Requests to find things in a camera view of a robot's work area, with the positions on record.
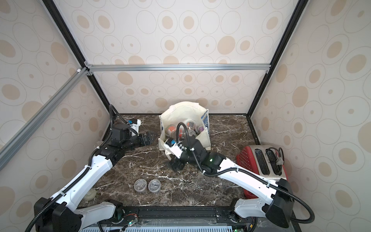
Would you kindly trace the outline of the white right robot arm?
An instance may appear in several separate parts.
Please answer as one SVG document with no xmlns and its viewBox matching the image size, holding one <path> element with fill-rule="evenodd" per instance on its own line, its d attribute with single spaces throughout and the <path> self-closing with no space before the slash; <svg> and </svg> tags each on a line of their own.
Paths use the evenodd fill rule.
<svg viewBox="0 0 371 232">
<path fill-rule="evenodd" d="M 288 228 L 291 221 L 301 224 L 315 221 L 312 208 L 293 194 L 285 179 L 276 181 L 244 169 L 218 152 L 207 151 L 188 132 L 182 141 L 170 137 L 163 146 L 174 155 L 170 166 L 175 172 L 183 170 L 186 164 L 191 164 L 206 177 L 219 177 L 254 194 L 256 199 L 239 199 L 234 204 L 234 212 L 242 218 L 267 218 L 281 228 Z"/>
</svg>

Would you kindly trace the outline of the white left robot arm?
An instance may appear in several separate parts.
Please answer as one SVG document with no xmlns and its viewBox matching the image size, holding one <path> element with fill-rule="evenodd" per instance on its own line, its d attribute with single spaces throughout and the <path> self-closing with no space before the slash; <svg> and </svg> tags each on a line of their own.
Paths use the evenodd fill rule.
<svg viewBox="0 0 371 232">
<path fill-rule="evenodd" d="M 101 220 L 112 218 L 121 211 L 119 204 L 104 202 L 102 204 L 78 209 L 81 200 L 97 181 L 112 169 L 127 152 L 153 144 L 156 135 L 147 131 L 139 133 L 140 121 L 124 120 L 114 125 L 119 113 L 109 105 L 109 135 L 100 146 L 91 153 L 88 164 L 66 186 L 50 198 L 40 198 L 34 205 L 34 218 L 26 227 L 30 232 L 79 232 Z"/>
</svg>

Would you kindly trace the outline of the clear seed jar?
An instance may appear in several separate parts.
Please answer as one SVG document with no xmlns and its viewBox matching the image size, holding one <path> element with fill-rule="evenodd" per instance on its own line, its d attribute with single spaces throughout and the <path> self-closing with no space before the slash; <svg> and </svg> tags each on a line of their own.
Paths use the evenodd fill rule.
<svg viewBox="0 0 371 232">
<path fill-rule="evenodd" d="M 147 181 L 145 179 L 138 179 L 134 183 L 134 190 L 138 193 L 143 193 L 147 189 Z"/>
<path fill-rule="evenodd" d="M 161 189 L 161 182 L 158 179 L 153 179 L 148 184 L 148 190 L 151 193 L 158 193 Z"/>
</svg>

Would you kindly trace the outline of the cream canvas starry night bag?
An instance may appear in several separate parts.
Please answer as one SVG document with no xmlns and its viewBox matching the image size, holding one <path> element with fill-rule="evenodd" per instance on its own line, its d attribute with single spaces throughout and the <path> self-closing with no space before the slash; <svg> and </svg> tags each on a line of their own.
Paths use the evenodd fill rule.
<svg viewBox="0 0 371 232">
<path fill-rule="evenodd" d="M 192 121 L 194 123 L 194 130 L 196 139 L 198 139 L 207 151 L 211 150 L 210 141 L 210 123 L 209 123 L 209 110 L 202 107 L 196 102 L 183 101 L 170 106 L 163 114 L 159 116 L 160 119 L 160 138 L 158 139 L 158 147 L 163 151 L 168 160 L 172 159 L 172 154 L 165 150 L 164 143 L 166 138 L 166 128 L 169 125 L 177 126 L 178 123 L 183 122 L 187 124 Z"/>
</svg>

